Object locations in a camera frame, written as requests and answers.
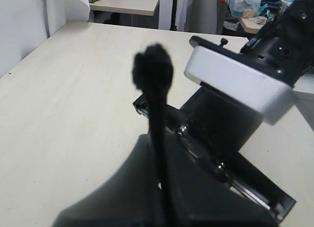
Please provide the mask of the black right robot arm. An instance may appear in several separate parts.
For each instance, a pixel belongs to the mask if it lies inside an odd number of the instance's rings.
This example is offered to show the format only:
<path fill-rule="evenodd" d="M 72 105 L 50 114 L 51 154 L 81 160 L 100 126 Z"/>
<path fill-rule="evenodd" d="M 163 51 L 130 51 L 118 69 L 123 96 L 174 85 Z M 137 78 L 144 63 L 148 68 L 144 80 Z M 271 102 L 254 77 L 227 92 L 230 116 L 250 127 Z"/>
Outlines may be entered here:
<path fill-rule="evenodd" d="M 314 0 L 295 0 L 239 53 L 198 36 L 185 76 L 200 85 L 170 107 L 173 66 L 155 44 L 134 58 L 150 148 L 161 179 L 148 222 L 175 226 L 311 227 L 314 147 L 291 109 L 293 87 L 314 67 Z"/>

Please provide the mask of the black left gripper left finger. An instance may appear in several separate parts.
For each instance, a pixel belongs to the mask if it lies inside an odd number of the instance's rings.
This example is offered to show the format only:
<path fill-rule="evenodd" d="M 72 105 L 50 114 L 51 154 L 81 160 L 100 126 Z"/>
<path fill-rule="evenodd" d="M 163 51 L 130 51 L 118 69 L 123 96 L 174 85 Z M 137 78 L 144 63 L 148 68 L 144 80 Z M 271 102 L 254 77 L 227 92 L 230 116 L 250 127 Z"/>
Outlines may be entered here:
<path fill-rule="evenodd" d="M 102 186 L 61 211 L 55 227 L 163 227 L 161 189 L 147 134 Z"/>

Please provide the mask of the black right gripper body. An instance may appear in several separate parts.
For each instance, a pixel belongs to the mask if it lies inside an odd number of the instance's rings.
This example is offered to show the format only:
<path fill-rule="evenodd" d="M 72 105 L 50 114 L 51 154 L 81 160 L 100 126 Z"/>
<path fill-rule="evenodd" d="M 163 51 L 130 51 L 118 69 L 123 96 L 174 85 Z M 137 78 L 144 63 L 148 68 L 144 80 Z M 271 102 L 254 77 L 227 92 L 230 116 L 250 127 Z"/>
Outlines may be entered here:
<path fill-rule="evenodd" d="M 204 89 L 198 89 L 179 109 L 166 107 L 166 134 L 174 134 L 188 157 L 228 190 L 263 207 L 275 222 L 282 222 L 296 201 L 271 181 L 239 152 L 241 146 L 260 126 L 258 118 L 228 104 Z M 169 190 L 162 191 L 165 222 L 177 222 Z"/>

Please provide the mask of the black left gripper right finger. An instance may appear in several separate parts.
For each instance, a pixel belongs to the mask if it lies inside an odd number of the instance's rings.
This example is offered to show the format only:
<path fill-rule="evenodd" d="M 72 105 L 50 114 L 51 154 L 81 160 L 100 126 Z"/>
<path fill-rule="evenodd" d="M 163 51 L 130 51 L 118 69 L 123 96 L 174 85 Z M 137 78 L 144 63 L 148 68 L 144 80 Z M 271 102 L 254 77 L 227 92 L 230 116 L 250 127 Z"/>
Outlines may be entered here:
<path fill-rule="evenodd" d="M 275 227 L 261 206 L 228 190 L 188 157 L 174 134 L 166 134 L 171 198 L 179 227 Z"/>

